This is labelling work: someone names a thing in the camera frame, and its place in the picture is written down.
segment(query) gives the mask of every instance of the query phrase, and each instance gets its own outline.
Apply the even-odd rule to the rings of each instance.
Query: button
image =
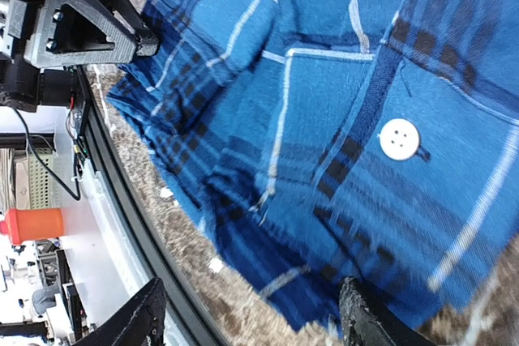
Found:
[[[405,119],[393,119],[386,123],[379,138],[385,155],[396,161],[408,160],[420,147],[418,130]]]

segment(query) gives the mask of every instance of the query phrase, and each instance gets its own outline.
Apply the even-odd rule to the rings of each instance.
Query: orange object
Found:
[[[0,222],[0,233],[7,235],[13,245],[25,241],[57,238],[63,235],[63,217],[59,208],[45,210],[10,209]]]

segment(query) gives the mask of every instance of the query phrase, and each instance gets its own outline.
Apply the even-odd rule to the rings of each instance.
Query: speckled stone surface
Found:
[[[131,0],[141,9],[144,0]],[[317,325],[298,334],[251,286],[227,266],[214,272],[216,257],[206,240],[183,213],[174,197],[163,199],[165,183],[149,159],[147,148],[133,130],[105,102],[105,94],[122,78],[115,66],[89,68],[97,103],[105,115],[118,154],[172,257],[199,294],[220,329],[234,345],[338,345]],[[519,239],[504,252],[495,277],[483,285],[464,312],[445,307],[420,331],[438,345],[519,346]]]

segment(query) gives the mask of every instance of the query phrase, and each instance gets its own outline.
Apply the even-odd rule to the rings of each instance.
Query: shirt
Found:
[[[517,232],[518,7],[148,0],[161,48],[109,99],[295,330],[335,326],[346,276],[416,327],[465,306]]]

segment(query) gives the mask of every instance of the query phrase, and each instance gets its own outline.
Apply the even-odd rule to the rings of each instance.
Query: screw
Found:
[[[47,42],[47,50],[55,50],[57,47],[58,47],[58,44],[56,43],[56,41],[49,41]]]
[[[63,19],[63,13],[61,11],[54,12],[54,20],[56,22],[59,22],[62,19]]]

